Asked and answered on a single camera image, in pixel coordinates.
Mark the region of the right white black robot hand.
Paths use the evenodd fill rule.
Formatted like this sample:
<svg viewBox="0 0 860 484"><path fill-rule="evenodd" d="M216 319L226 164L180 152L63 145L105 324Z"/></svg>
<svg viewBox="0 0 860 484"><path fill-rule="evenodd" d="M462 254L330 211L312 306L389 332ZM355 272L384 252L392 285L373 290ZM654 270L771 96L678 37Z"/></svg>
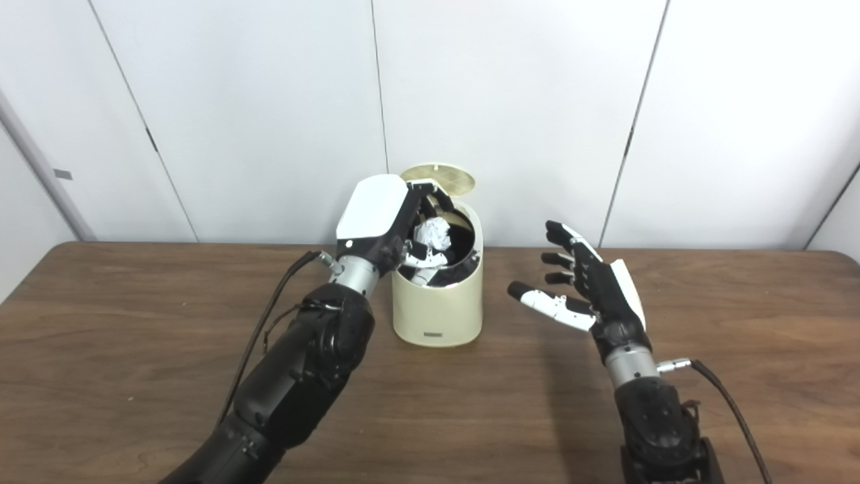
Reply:
<svg viewBox="0 0 860 484"><path fill-rule="evenodd" d="M624 260L607 263L580 233L558 221L547 221L546 238L564 251L541 254L545 264L563 268L544 280L574 287L578 298L520 281L510 282L507 294L553 321L590 333L604 365L616 350L651 352L642 303Z"/></svg>

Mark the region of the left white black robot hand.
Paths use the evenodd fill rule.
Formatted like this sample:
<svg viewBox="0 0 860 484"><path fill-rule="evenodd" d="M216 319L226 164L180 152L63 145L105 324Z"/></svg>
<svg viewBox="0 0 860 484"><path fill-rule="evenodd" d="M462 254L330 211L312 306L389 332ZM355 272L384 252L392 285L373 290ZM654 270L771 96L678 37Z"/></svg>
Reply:
<svg viewBox="0 0 860 484"><path fill-rule="evenodd" d="M409 238L415 221L436 216L438 209L454 211L454 203L433 179L383 174L361 180L336 227L338 279L360 272L381 278L400 266L448 266L447 250Z"/></svg>

